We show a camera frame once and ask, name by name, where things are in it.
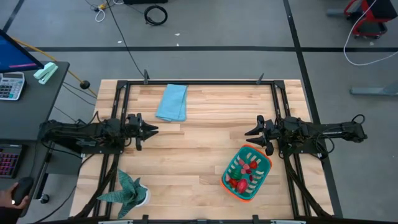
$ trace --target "gray desk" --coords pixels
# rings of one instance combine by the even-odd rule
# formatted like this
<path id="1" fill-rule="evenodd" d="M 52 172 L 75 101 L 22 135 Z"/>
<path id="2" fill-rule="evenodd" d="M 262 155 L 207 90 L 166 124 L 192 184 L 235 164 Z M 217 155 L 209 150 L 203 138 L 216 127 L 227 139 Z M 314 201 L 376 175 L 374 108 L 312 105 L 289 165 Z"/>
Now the gray desk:
<path id="1" fill-rule="evenodd" d="M 47 148 L 37 144 L 39 125 L 48 120 L 69 68 L 68 62 L 56 62 L 56 64 L 58 70 L 46 85 L 39 84 L 33 77 L 35 71 L 24 72 L 27 86 L 20 100 L 17 102 L 0 101 L 2 115 L 0 123 L 3 127 L 0 129 L 0 143 L 28 145 L 16 178 L 0 179 L 0 190 L 8 189 L 22 177 L 31 176 L 35 182 L 29 198 L 36 198 L 37 193 L 40 192 L 42 178 L 39 177 L 42 177 L 45 172 L 47 167 L 45 158 L 50 153 Z"/>

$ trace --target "desk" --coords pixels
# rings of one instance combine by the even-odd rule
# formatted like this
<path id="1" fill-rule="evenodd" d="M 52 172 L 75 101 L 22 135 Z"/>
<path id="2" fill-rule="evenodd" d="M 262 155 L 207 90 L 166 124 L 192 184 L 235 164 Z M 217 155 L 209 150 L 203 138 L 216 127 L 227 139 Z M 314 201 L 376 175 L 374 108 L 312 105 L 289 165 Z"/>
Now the desk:
<path id="1" fill-rule="evenodd" d="M 22 177 L 30 176 L 32 169 L 31 175 L 35 178 L 35 182 L 29 198 L 34 198 L 34 192 L 37 193 L 41 184 L 39 183 L 39 176 L 45 167 L 44 159 L 49 150 L 40 144 L 36 146 L 39 125 L 48 120 L 69 68 L 68 62 L 55 63 L 58 65 L 58 70 L 46 85 L 39 84 L 38 80 L 33 77 L 35 71 L 24 72 L 27 86 L 20 100 L 15 102 L 0 101 L 0 123 L 2 127 L 5 127 L 0 129 L 0 143 L 28 145 L 16 178 L 1 179 L 1 190 L 8 189 Z"/>
<path id="2" fill-rule="evenodd" d="M 101 119 L 111 116 L 116 84 L 117 80 L 101 82 L 96 102 Z M 285 80 L 285 85 L 292 116 L 309 121 L 300 80 Z M 132 144 L 120 156 L 119 168 L 133 179 L 141 177 L 152 194 L 148 205 L 134 208 L 125 219 L 140 220 L 143 214 L 150 220 L 250 220 L 252 215 L 260 219 L 293 218 L 284 162 L 277 153 L 271 156 L 273 167 L 252 202 L 236 200 L 220 185 L 226 166 L 246 144 L 244 133 L 256 126 L 256 116 L 276 116 L 269 86 L 189 85 L 187 120 L 171 123 L 155 117 L 164 90 L 165 85 L 134 85 L 129 92 L 127 114 L 142 113 L 144 121 L 159 127 L 159 134 L 144 142 L 142 151 Z M 95 155 L 82 167 L 70 215 L 78 213 L 96 190 L 102 158 Z M 321 162 L 310 155 L 300 158 L 307 188 L 327 212 L 333 213 Z M 116 190 L 120 189 L 117 181 Z M 298 190 L 296 194 L 303 214 Z M 111 218 L 117 217 L 120 207 L 113 204 Z"/>

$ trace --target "computer monitor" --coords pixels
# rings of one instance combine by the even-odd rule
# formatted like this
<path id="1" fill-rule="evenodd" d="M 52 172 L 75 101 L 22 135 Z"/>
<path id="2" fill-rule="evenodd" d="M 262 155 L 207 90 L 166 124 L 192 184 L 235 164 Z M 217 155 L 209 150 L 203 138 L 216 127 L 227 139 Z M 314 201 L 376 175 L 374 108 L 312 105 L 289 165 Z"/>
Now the computer monitor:
<path id="1" fill-rule="evenodd" d="M 43 64 L 0 29 L 0 73 L 40 68 Z"/>

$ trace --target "person's hand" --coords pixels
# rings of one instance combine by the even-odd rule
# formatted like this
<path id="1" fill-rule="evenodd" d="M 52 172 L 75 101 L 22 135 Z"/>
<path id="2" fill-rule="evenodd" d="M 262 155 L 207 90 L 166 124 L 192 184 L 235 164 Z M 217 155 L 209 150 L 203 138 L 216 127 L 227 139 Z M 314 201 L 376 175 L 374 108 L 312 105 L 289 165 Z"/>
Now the person's hand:
<path id="1" fill-rule="evenodd" d="M 12 204 L 12 191 L 18 186 L 18 182 L 13 184 L 8 190 L 0 190 L 0 207 L 24 209 L 29 201 L 29 197 L 25 196 L 19 205 Z"/>

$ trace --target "gray floor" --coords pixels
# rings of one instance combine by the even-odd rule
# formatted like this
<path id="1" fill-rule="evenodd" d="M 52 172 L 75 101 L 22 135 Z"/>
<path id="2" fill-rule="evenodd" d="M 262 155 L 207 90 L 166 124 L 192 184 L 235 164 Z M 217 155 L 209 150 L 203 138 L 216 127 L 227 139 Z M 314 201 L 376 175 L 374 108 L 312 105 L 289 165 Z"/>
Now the gray floor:
<path id="1" fill-rule="evenodd" d="M 289 0 L 302 47 L 342 47 L 351 24 L 329 18 L 328 8 L 343 7 L 342 0 Z M 0 8 L 0 27 L 17 0 Z M 100 0 L 91 0 L 98 4 Z M 392 0 L 398 7 L 398 0 Z M 146 6 L 136 6 L 144 10 Z M 293 47 L 282 0 L 170 0 L 165 5 L 169 20 L 162 27 L 144 24 L 142 15 L 127 6 L 113 11 L 130 46 L 229 46 L 256 45 Z M 102 23 L 84 0 L 25 0 L 9 34 L 37 47 L 116 47 L 121 36 L 111 14 Z M 398 20 L 379 40 L 351 40 L 350 47 L 397 47 Z M 140 78 L 127 52 L 50 52 L 71 63 L 70 69 L 98 90 L 103 78 Z M 264 78 L 301 79 L 294 52 L 132 52 L 141 69 L 151 78 Z M 355 62 L 368 62 L 385 54 L 350 53 Z M 34 53 L 39 59 L 45 59 Z M 345 218 L 397 221 L 398 169 L 394 142 L 397 99 L 352 96 L 351 86 L 383 86 L 395 80 L 398 56 L 368 67 L 354 67 L 342 53 L 304 53 L 308 75 L 322 123 L 347 121 L 358 113 L 366 115 L 369 139 L 362 144 L 336 141 L 331 164 Z M 67 82 L 77 85 L 73 77 Z M 62 90 L 56 105 L 74 119 L 91 118 L 93 107 Z M 70 122 L 53 111 L 52 118 Z M 74 186 L 72 175 L 52 175 L 45 192 L 49 204 L 34 205 L 19 223 L 29 223 L 48 214 Z M 71 201 L 49 220 L 68 216 Z"/>

